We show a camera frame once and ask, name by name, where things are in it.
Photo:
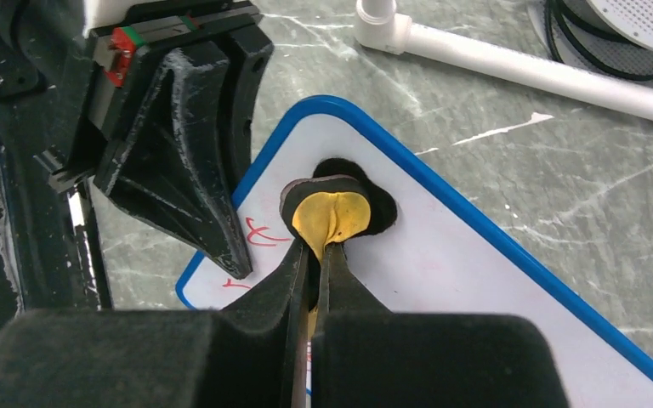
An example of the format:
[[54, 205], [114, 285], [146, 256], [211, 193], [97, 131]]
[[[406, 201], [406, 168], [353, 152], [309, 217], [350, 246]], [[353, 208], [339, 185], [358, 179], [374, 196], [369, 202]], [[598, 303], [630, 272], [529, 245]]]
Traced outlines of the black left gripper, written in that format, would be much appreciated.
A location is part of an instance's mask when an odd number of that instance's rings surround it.
[[103, 1], [89, 13], [85, 112], [101, 137], [93, 152], [53, 170], [50, 184], [63, 191], [94, 178], [126, 214], [246, 278], [253, 266], [230, 192], [251, 164], [254, 106], [275, 49], [259, 9]]

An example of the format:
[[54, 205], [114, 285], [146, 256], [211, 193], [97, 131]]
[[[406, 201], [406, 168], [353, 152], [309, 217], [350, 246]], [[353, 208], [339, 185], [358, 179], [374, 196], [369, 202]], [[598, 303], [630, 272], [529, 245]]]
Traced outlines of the blue framed whiteboard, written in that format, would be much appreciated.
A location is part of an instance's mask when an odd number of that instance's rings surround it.
[[364, 111], [335, 96], [294, 105], [233, 195], [253, 272], [236, 280], [196, 254], [176, 283], [182, 303], [220, 309], [268, 275], [290, 244], [281, 190], [333, 157], [358, 164], [396, 201], [392, 227], [346, 244], [349, 268], [387, 307], [525, 317], [547, 338], [573, 406], [653, 407], [651, 357]]

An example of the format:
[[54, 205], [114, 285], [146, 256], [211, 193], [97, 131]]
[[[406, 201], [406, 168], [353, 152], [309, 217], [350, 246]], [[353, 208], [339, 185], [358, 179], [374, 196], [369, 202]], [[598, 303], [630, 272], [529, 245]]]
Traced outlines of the yellow black eraser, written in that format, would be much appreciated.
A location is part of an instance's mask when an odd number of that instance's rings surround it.
[[333, 157], [321, 161], [310, 178], [284, 187], [279, 214], [290, 233], [322, 261], [331, 244], [389, 229], [398, 207], [357, 163]]

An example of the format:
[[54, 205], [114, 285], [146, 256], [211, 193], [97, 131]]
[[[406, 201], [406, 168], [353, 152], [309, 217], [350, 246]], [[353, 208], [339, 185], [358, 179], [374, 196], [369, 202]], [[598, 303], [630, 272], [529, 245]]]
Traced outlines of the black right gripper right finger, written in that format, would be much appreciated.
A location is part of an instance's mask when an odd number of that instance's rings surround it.
[[511, 314], [397, 313], [351, 273], [340, 244], [321, 261], [311, 345], [315, 407], [566, 407], [548, 343]]

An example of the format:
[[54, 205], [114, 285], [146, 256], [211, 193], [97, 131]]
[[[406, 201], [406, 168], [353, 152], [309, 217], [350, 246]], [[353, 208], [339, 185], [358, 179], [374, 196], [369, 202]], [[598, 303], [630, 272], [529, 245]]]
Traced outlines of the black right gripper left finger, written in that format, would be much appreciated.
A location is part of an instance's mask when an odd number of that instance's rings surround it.
[[32, 310], [0, 331], [0, 407], [302, 407], [309, 249], [221, 310]]

